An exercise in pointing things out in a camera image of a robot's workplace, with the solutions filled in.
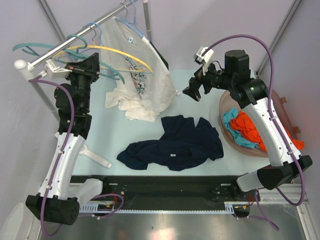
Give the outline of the green hanger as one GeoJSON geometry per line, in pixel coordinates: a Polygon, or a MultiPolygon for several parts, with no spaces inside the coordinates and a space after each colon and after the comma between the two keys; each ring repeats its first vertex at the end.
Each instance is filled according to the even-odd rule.
{"type": "Polygon", "coordinates": [[[69,40],[75,40],[75,41],[80,40],[83,42],[83,44],[80,45],[81,46],[80,48],[73,50],[73,54],[69,53],[69,52],[67,52],[67,53],[69,53],[77,58],[85,59],[88,57],[88,55],[85,55],[83,52],[79,52],[80,49],[84,49],[88,46],[87,41],[82,36],[79,36],[77,34],[70,34],[67,36],[66,41],[64,41],[63,43],[61,43],[60,45],[58,45],[56,47],[54,47],[53,45],[50,45],[50,44],[34,43],[34,42],[19,43],[19,44],[15,45],[12,48],[13,52],[18,49],[27,48],[27,49],[29,49],[29,51],[25,51],[25,49],[23,49],[23,51],[27,54],[36,56],[37,59],[39,60],[39,62],[29,63],[29,62],[25,62],[24,60],[22,60],[22,61],[17,60],[14,63],[14,67],[21,73],[21,75],[25,78],[25,80],[29,81],[31,79],[34,79],[35,76],[33,74],[33,70],[35,69],[35,67],[40,65],[42,62],[45,62],[47,59],[53,58],[54,55],[57,54],[59,51],[62,51],[66,48],[69,48],[69,45],[71,43],[66,44],[66,42],[69,40]],[[50,50],[50,51],[47,51],[44,55],[40,56],[37,52],[35,52],[32,49],[32,47],[53,49],[52,50],[53,53],[51,53],[51,50],[50,50]]]}

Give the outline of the navy blue t-shirt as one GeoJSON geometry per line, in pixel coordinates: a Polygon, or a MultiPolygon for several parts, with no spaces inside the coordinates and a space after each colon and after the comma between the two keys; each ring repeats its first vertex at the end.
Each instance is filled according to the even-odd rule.
{"type": "Polygon", "coordinates": [[[205,118],[195,124],[193,117],[166,116],[161,123],[160,139],[131,143],[116,159],[133,170],[146,170],[154,163],[179,172],[224,157],[219,133],[205,118]]]}

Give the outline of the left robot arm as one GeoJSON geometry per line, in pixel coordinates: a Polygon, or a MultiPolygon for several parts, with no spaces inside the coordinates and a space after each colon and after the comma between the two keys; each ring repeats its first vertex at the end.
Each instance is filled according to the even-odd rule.
{"type": "Polygon", "coordinates": [[[92,83],[100,77],[99,54],[68,62],[64,70],[69,83],[53,83],[59,116],[56,150],[37,194],[28,195],[25,205],[40,221],[72,225],[81,206],[94,196],[107,199],[111,188],[101,180],[91,179],[77,193],[69,191],[76,160],[91,127],[90,94],[92,83]]]}

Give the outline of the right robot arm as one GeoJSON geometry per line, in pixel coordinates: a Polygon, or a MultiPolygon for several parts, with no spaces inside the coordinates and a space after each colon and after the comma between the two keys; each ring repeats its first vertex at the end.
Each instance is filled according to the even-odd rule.
{"type": "Polygon", "coordinates": [[[265,188],[273,190],[296,178],[299,168],[305,171],[312,165],[308,155],[302,155],[295,147],[278,118],[273,104],[268,104],[269,91],[259,78],[251,76],[250,58],[244,50],[230,50],[224,55],[224,68],[217,70],[214,65],[214,51],[201,46],[194,55],[201,67],[189,80],[182,91],[195,101],[200,101],[200,87],[208,94],[212,88],[227,90],[231,98],[249,116],[264,143],[268,166],[238,177],[230,188],[231,196],[242,201],[249,191],[265,188]]]}

